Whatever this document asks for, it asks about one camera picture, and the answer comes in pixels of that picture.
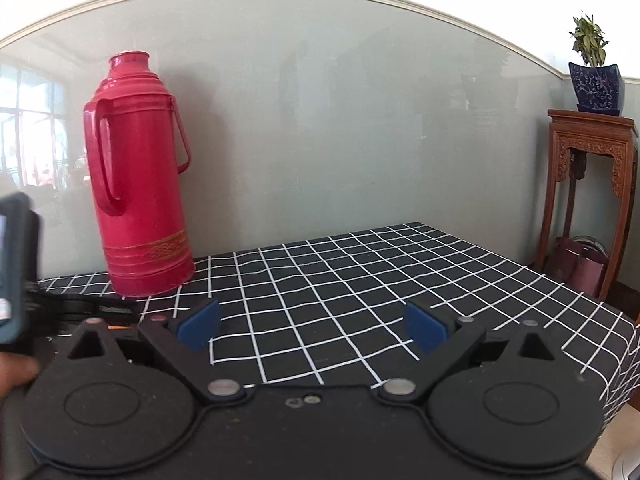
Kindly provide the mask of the person's left hand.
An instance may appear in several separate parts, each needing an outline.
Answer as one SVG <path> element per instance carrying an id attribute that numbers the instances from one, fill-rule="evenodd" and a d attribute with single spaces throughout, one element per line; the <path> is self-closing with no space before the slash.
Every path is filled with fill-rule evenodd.
<path id="1" fill-rule="evenodd" d="M 0 399 L 3 400 L 14 388 L 31 382 L 40 372 L 40 363 L 32 356 L 0 353 Z"/>

